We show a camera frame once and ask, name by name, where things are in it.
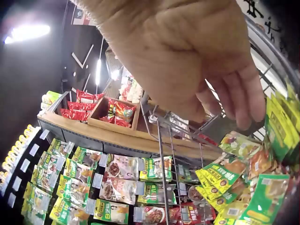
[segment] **wooden display box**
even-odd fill
[[[131,128],[128,127],[122,127],[119,125],[111,124],[108,122],[104,122],[99,120],[100,117],[107,116],[107,110],[108,110],[108,98],[103,97],[99,100],[97,105],[95,106],[94,110],[91,112],[90,116],[88,117],[88,125],[92,125],[95,127],[99,127],[105,130],[114,131],[121,134],[128,134],[128,132],[135,131],[137,129],[137,122],[139,119],[140,114],[140,104],[134,104],[131,102],[125,102],[122,100],[114,99],[118,102],[122,102],[128,106],[136,106],[136,110],[133,116],[133,119],[131,121]]]

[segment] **hand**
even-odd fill
[[[247,129],[265,116],[247,26],[235,0],[80,0],[114,53],[159,105],[200,122],[220,106]]]

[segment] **fluorescent light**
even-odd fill
[[[100,83],[100,72],[101,72],[101,59],[98,59],[97,66],[96,66],[96,79],[95,79],[95,83],[97,86]]]
[[[4,43],[10,44],[17,41],[24,41],[33,38],[38,38],[46,35],[50,32],[48,25],[23,25],[17,28],[13,28],[11,35],[8,36]]]
[[[111,78],[113,80],[117,80],[118,77],[119,77],[119,75],[120,75],[120,71],[119,70],[115,70],[115,71],[111,72],[111,74],[110,74],[110,76],[111,76]]]

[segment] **finger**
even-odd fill
[[[209,80],[210,84],[214,88],[215,92],[217,93],[222,107],[229,119],[235,120],[235,111],[233,107],[232,100],[230,98],[229,90],[227,89],[227,85],[224,80]]]
[[[221,114],[221,107],[205,81],[199,85],[199,91],[196,93],[196,96],[202,103],[202,106],[210,113],[215,116]]]
[[[250,114],[256,122],[260,122],[264,119],[266,114],[266,103],[263,87],[253,61],[249,66],[240,70],[239,74],[244,89],[246,90]]]
[[[224,78],[230,93],[234,108],[236,124],[242,130],[246,130],[251,125],[251,119],[248,115],[248,104],[243,90],[240,77],[236,72],[231,73]]]

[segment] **barcode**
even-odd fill
[[[269,178],[264,178],[262,180],[262,185],[270,185],[271,184],[271,179]]]
[[[230,216],[237,216],[238,213],[239,213],[239,209],[237,209],[237,208],[229,208],[227,214],[230,215]]]

